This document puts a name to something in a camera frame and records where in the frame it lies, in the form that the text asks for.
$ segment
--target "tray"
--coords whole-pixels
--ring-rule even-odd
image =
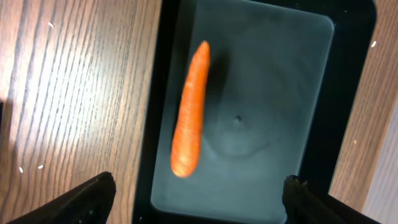
[[[372,1],[163,1],[133,221],[284,223],[287,175],[327,193],[376,21]],[[211,45],[202,154],[170,146],[189,60]]]

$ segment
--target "orange carrot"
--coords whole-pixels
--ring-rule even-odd
[[[172,143],[171,167],[180,178],[189,177],[199,163],[209,67],[210,45],[203,41],[189,67]]]

